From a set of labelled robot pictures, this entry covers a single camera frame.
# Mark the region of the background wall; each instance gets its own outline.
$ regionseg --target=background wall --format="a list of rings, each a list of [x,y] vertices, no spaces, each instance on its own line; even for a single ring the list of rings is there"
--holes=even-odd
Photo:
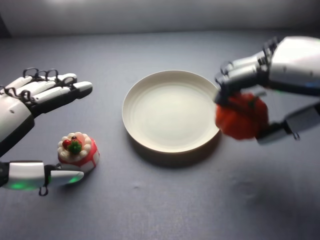
[[[318,0],[1,0],[13,37],[305,29],[320,26]]]

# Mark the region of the gray tablecloth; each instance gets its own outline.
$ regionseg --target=gray tablecloth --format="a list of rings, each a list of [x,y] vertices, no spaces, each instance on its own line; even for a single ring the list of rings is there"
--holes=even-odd
[[[319,239],[319,127],[300,133],[299,142],[287,137],[267,146],[220,135],[197,154],[167,157],[136,145],[122,122],[125,95],[141,78],[185,70],[213,81],[224,60],[260,51],[274,35],[289,33],[1,40],[1,84],[27,67],[55,68],[93,83],[86,98],[40,115],[1,161],[56,163],[58,141],[77,131],[95,138],[101,159],[83,182],[52,188],[47,197],[0,189],[0,239]],[[317,101],[270,91],[263,100],[273,121]]]

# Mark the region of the round plate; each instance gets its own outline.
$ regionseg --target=round plate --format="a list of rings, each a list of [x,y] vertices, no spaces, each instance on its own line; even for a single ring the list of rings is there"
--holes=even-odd
[[[162,71],[137,82],[122,107],[124,126],[141,145],[162,153],[194,150],[211,140],[216,127],[217,88],[187,71]]]

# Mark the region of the cupcake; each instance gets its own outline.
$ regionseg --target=cupcake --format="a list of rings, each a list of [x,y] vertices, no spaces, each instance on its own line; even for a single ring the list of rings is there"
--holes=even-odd
[[[87,173],[96,167],[99,158],[95,140],[85,133],[69,133],[58,143],[58,160],[64,167],[77,166]]]

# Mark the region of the white frosting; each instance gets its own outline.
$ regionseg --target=white frosting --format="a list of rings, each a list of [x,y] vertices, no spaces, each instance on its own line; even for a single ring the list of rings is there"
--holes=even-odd
[[[69,139],[71,141],[73,136],[76,136],[76,138],[82,142],[82,150],[77,155],[70,153],[63,147],[64,140]],[[91,143],[92,141],[87,134],[82,134],[81,132],[69,133],[68,136],[64,136],[58,143],[58,155],[62,160],[68,163],[78,162],[88,155],[91,150]]]

